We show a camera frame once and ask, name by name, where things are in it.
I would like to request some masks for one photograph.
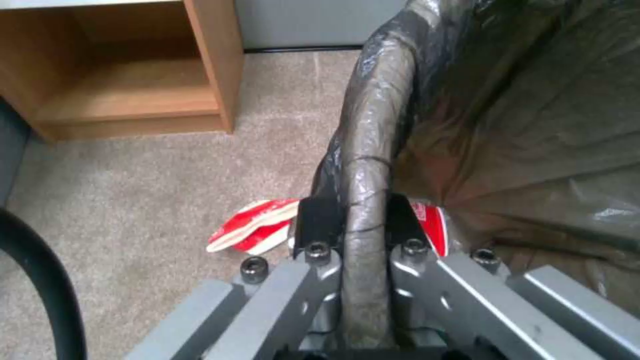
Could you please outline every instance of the gray metal bar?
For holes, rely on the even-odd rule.
[[[459,345],[483,337],[510,359],[600,359],[467,255],[415,264],[396,248],[391,261],[394,282]]]
[[[517,293],[608,359],[640,359],[640,321],[551,266],[508,281]]]
[[[308,264],[280,264],[206,355],[206,360],[271,359],[297,349],[324,295]]]
[[[197,359],[231,323],[245,299],[238,285],[204,281],[126,359]]]

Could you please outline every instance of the black plastic bag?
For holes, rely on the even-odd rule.
[[[312,193],[346,209],[343,322],[390,343],[391,189],[458,250],[551,263],[638,316],[640,3],[413,0],[364,45]]]

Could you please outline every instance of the white wall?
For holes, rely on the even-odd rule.
[[[244,48],[362,45],[406,0],[236,0]]]

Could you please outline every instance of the gray wall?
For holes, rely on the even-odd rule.
[[[28,135],[28,126],[0,99],[0,206],[6,204]]]
[[[236,0],[244,48],[361,45],[406,0]]]

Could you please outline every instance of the black tube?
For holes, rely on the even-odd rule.
[[[76,293],[55,253],[34,230],[5,209],[0,209],[0,250],[9,254],[35,285],[51,322],[58,359],[86,359]]]

